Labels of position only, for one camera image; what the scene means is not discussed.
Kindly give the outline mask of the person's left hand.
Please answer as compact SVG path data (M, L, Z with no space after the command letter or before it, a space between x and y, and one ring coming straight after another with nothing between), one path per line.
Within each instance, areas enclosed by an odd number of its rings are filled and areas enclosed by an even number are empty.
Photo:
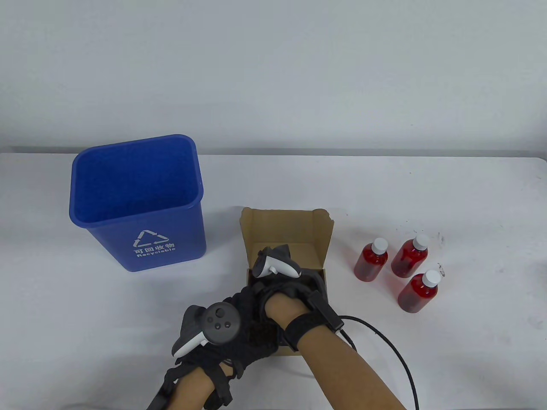
M240 379L252 363L270 357L279 349L277 326L269 321L259 321L258 301L252 287L246 286L240 292L226 298L224 303L239 314L238 333L231 340L221 344L199 343L189 353L176 357L176 366L186 372L197 368L209 374L225 364L233 369L228 378Z

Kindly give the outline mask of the person's right hand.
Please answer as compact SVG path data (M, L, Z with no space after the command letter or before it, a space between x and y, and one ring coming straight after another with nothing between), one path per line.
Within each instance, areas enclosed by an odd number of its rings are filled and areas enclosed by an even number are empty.
M326 283L321 271L304 270L297 278L285 275L268 275L254 279L250 284L256 296L255 315L261 320L267 320L265 304L276 293L283 293L294 299L300 299L311 310L330 315L330 305Z

